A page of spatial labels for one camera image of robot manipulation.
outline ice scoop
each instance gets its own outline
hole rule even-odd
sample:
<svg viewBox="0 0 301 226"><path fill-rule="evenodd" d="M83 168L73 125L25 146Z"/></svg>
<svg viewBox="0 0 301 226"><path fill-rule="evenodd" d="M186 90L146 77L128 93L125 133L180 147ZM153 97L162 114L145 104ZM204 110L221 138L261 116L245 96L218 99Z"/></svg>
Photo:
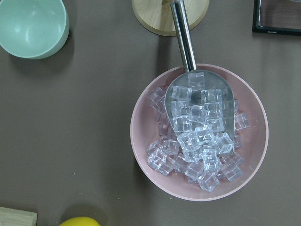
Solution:
<svg viewBox="0 0 301 226"><path fill-rule="evenodd" d="M227 81L218 74L207 71L198 70L193 46L190 38L190 31L188 20L185 11L185 5L183 0L175 0L171 3L171 11L174 18L174 26L177 33L179 42L182 62L186 72L172 81L169 85L165 96L165 109L168 115L171 126L174 128L173 116L172 116L172 91L174 86L189 87L188 74L189 73L204 73L205 87L206 89L221 89L223 100L223 120L225 132L234 141L234 96L231 87Z"/></svg>

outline lemon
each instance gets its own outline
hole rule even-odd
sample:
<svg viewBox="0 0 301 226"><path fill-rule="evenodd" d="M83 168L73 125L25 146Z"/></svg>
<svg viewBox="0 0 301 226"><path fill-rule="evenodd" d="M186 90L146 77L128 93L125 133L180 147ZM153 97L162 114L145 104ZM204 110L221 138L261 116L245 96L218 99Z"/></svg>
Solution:
<svg viewBox="0 0 301 226"><path fill-rule="evenodd" d="M96 220L87 217L71 218L61 223L60 226L101 226Z"/></svg>

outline metal handle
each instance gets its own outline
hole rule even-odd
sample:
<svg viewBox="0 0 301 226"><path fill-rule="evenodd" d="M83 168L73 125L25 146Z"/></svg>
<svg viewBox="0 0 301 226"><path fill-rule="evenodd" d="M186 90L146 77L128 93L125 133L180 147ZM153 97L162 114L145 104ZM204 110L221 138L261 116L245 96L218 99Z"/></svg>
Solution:
<svg viewBox="0 0 301 226"><path fill-rule="evenodd" d="M184 1L175 0L170 3L170 7L173 13L174 26L177 33L183 65L187 72L196 70L198 67L194 58Z"/></svg>

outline wooden block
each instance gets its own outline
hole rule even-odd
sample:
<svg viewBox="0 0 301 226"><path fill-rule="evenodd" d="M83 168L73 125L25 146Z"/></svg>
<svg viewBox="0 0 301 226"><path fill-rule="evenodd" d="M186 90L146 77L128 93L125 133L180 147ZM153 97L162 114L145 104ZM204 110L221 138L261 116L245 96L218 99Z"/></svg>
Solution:
<svg viewBox="0 0 301 226"><path fill-rule="evenodd" d="M36 226L37 213L0 207L0 226Z"/></svg>
<svg viewBox="0 0 301 226"><path fill-rule="evenodd" d="M176 36L170 2L173 0L132 0L132 7L138 21L149 31ZM209 0L185 0L189 28L193 29L205 16Z"/></svg>

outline mint green bowl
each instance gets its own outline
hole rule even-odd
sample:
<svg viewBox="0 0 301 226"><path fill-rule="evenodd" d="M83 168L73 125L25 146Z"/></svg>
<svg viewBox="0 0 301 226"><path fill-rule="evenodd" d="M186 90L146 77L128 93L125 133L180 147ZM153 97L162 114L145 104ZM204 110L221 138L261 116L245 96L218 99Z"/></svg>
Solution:
<svg viewBox="0 0 301 226"><path fill-rule="evenodd" d="M46 58L62 48L68 34L62 0L0 0L0 45L8 53Z"/></svg>

